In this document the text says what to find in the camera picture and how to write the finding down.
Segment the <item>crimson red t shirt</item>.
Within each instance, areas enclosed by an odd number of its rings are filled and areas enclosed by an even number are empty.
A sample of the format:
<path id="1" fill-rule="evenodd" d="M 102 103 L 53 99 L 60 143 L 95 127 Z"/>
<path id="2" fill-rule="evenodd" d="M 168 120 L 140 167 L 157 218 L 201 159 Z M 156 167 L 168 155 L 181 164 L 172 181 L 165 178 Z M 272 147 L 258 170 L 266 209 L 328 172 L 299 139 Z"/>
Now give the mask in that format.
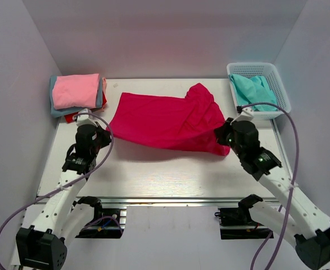
<path id="1" fill-rule="evenodd" d="M 183 98 L 122 93 L 110 127 L 116 138 L 156 149 L 227 156 L 215 129 L 225 118 L 209 90 L 197 83 Z"/>

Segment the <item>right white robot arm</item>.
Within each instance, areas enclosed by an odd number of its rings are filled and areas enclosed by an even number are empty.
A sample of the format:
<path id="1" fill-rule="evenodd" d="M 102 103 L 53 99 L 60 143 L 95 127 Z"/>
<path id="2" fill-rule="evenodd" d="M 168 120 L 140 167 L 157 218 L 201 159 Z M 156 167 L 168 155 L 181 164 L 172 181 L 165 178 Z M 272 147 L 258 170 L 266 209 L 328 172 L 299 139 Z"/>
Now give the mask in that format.
<path id="1" fill-rule="evenodd" d="M 285 212 L 273 209 L 258 195 L 238 203 L 237 216 L 245 224 L 258 222 L 283 235 L 300 260 L 310 269 L 321 269 L 330 262 L 330 217 L 323 213 L 287 177 L 281 161 L 260 145 L 259 133 L 250 121 L 229 118 L 215 130 L 216 141 L 229 146 L 243 169 L 270 191 Z"/>

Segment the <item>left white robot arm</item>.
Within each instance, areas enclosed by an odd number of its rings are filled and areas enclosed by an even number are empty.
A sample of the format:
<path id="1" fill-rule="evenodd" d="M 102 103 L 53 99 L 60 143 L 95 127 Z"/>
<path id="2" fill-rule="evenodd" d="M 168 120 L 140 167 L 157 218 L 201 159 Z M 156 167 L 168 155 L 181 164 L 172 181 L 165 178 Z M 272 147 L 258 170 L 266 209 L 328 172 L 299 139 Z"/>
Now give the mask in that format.
<path id="1" fill-rule="evenodd" d="M 78 126 L 75 143 L 70 146 L 57 184 L 59 192 L 50 196 L 43 210 L 28 228 L 16 234 L 20 264 L 35 269 L 61 269 L 67 247 L 82 227 L 99 224 L 103 210 L 95 197 L 75 203 L 89 172 L 96 166 L 100 149 L 111 143 L 111 133 L 97 122 Z"/>

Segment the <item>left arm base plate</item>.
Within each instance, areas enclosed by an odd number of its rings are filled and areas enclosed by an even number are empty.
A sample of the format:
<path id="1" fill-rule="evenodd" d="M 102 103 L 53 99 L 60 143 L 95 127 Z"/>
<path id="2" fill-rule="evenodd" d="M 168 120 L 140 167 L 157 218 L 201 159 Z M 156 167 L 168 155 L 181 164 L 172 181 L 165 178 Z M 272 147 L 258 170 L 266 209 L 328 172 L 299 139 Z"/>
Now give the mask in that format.
<path id="1" fill-rule="evenodd" d="M 72 210 L 79 204 L 93 209 L 93 218 L 81 229 L 79 239 L 120 239 L 126 222 L 126 209 L 106 206 L 96 197 L 82 197 L 73 202 Z"/>

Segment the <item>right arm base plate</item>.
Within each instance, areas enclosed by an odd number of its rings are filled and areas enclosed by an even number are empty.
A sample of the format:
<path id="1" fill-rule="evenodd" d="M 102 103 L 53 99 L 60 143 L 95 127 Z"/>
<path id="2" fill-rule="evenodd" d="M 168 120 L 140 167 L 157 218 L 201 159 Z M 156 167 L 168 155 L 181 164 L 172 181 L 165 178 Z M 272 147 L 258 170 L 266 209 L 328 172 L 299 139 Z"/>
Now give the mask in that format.
<path id="1" fill-rule="evenodd" d="M 249 209 L 255 203 L 263 202 L 258 195 L 251 194 L 242 199 L 236 208 L 219 208 L 214 216 L 219 220 L 222 240 L 265 239 L 271 230 L 252 220 Z"/>

